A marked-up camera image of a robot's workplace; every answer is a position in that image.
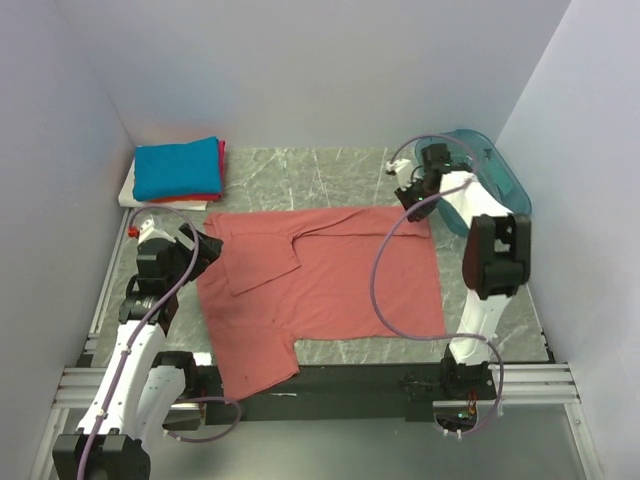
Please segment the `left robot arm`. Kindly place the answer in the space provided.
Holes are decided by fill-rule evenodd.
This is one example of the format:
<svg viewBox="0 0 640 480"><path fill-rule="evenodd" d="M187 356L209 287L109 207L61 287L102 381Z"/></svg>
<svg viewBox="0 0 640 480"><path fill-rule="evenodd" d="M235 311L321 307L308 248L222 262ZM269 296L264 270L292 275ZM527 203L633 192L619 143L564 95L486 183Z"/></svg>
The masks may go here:
<svg viewBox="0 0 640 480"><path fill-rule="evenodd" d="M153 440L175 401L200 388L194 356L163 346L179 307L178 290L220 256L221 240L180 232L188 247L152 218L129 230L137 241L136 272L118 310L114 351L87 412L71 434L57 437L52 458L61 479L147 479Z"/></svg>

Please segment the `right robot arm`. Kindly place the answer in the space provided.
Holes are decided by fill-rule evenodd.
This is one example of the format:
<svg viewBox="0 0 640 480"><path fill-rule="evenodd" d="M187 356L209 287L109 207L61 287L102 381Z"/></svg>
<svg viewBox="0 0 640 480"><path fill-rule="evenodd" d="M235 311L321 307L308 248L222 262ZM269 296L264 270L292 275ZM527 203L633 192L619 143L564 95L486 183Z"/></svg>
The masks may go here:
<svg viewBox="0 0 640 480"><path fill-rule="evenodd" d="M395 194L405 209L439 194L436 203L452 207L467 227L462 260L467 295L438 378L447 397L471 398L492 381L488 342L512 297L529 280L531 219L496 200L472 166L455 161L445 143L424 148L420 165L393 159L386 163L386 172L397 179Z"/></svg>

